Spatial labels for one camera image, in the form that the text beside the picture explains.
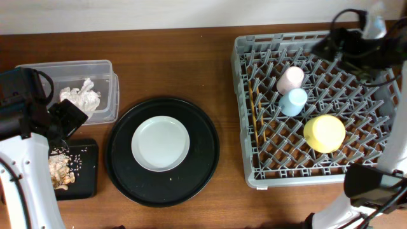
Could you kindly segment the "white tissue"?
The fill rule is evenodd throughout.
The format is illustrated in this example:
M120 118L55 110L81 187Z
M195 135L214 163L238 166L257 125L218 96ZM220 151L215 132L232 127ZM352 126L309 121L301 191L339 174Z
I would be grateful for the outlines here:
M59 93L60 101L65 99L73 103L84 112L88 118L93 116L93 112L100 104L100 93L92 90L94 82L86 78L81 88L63 88Z

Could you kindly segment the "white rice pile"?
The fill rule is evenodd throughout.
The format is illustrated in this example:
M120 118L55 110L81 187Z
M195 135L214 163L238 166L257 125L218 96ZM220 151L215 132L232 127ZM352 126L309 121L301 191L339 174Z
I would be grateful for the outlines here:
M74 153L73 150L69 150L66 148L54 148L49 156L59 154L65 154L69 156L71 159L71 164L69 167L73 170L74 175L78 177L81 170L85 168L85 153L86 150L82 149L79 150L79 153Z

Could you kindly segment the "pink cup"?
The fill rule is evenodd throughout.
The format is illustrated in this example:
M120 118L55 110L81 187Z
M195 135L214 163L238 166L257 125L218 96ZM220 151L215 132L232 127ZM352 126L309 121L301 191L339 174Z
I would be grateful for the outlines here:
M284 95L294 88L300 88L304 75L301 68L296 66L288 67L277 82L277 91Z

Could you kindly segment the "light blue cup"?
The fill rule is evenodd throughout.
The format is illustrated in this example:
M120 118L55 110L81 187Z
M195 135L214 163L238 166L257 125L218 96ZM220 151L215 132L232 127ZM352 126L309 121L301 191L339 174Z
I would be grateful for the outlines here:
M296 116L300 114L308 100L306 91L302 88L294 88L283 95L279 100L281 112L285 116Z

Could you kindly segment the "yellow bowl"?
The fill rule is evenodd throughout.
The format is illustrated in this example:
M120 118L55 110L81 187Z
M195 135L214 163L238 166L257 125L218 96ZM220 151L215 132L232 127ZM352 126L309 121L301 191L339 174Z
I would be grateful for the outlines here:
M332 153L345 139L344 124L337 117L324 114L307 121L303 136L307 144L319 153Z

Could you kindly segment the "grey plate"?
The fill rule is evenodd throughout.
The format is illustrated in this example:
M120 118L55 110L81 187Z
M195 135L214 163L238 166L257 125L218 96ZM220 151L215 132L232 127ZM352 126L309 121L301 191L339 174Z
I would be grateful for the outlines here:
M142 122L131 140L135 161L151 172L166 172L180 165L190 149L186 127L169 116L154 116Z

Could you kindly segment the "wooden chopstick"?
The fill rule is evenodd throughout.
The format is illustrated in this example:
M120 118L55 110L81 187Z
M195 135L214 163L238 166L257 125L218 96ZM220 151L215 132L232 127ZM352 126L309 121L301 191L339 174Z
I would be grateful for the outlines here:
M254 108L254 100L253 100L253 96L252 96L252 85L251 85L250 80L248 80L248 87L249 87L249 98L250 98L250 106L251 106L251 113L252 113L252 122L253 122L253 127L254 127L254 135L255 135L256 146L258 148L259 141L258 141L257 123L256 123L256 115L255 115L255 108Z
M266 142L266 135L264 130L264 120L263 120L263 113L265 112L261 106L261 99L263 98L263 94L259 91L259 88L256 89L257 97L256 97L256 104L258 106L258 116L257 120L260 122L261 127L259 131L259 135L262 137L263 142Z

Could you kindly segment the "peanut shells pile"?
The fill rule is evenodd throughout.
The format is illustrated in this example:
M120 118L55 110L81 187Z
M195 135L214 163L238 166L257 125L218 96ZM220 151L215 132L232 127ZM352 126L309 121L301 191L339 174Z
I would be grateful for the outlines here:
M67 191L69 185L76 182L76 176L69 167L70 164L71 159L65 154L49 156L48 166L54 190Z

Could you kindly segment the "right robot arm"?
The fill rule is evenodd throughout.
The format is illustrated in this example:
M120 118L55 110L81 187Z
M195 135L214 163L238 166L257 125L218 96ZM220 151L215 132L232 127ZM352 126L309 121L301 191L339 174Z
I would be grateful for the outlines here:
M354 9L353 13L359 17L359 34L331 22L329 34L312 53L325 60L340 53L342 67L364 79L370 79L374 70L402 65L401 96L377 166L351 165L344 192L323 211L308 215L300 228L368 228L375 217L406 209L406 18L381 35L385 28L376 28L367 11Z

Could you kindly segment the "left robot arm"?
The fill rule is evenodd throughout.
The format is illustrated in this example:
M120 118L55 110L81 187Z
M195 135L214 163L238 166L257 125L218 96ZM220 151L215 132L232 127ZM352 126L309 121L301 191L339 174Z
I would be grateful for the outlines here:
M87 115L69 100L52 104L46 73L1 73L1 186L12 228L64 228L48 169L50 146L69 138Z

